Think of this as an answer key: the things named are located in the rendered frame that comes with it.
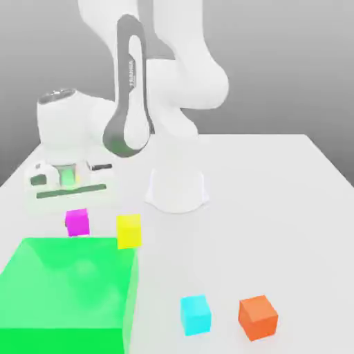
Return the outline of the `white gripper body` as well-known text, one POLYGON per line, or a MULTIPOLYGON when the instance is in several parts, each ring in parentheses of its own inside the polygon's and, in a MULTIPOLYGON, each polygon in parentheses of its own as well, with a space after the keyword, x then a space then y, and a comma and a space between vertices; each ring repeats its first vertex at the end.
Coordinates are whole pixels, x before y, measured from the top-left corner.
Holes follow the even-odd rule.
POLYGON ((26 187, 26 209, 29 214, 42 215, 85 209, 114 202, 114 184, 94 183, 68 189, 49 189, 43 186, 26 187))

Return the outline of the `small magenta cube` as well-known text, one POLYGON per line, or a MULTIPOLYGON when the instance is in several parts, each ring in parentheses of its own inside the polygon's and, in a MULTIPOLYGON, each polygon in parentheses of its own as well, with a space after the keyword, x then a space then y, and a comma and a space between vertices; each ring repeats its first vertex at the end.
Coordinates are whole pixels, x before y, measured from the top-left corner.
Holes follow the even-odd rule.
POLYGON ((65 215, 65 226, 69 236, 89 235, 90 225, 87 209, 67 211, 65 215))

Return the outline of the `small yellow cube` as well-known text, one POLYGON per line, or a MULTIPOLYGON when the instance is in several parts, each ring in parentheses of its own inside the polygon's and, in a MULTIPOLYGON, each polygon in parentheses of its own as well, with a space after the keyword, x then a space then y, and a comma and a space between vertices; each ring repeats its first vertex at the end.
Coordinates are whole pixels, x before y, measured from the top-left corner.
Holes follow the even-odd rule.
POLYGON ((139 248, 142 245, 142 228, 139 214, 117 216, 118 249, 139 248))

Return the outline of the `small cyan cube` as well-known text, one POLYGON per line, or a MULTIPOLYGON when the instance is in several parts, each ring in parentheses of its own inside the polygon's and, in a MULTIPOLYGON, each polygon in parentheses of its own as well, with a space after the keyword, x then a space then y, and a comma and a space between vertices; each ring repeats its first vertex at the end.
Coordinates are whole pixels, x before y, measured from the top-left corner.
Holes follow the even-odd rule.
POLYGON ((206 296, 183 297, 180 300, 180 318, 186 336, 210 332, 212 312, 206 296))

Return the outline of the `small orange cube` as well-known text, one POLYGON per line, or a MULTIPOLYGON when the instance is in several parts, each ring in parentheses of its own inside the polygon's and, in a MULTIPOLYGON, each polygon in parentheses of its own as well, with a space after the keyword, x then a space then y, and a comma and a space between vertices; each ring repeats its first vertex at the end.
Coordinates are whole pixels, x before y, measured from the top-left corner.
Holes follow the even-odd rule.
POLYGON ((278 313, 265 295, 239 301, 238 321, 253 342, 276 333, 278 313))

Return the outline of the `large green box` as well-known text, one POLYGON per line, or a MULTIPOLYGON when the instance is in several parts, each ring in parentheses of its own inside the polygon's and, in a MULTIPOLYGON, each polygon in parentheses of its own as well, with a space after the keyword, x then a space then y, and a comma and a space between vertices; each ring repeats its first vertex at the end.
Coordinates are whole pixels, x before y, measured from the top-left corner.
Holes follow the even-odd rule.
POLYGON ((0 354, 129 354, 138 252, 25 238, 0 273, 0 354))

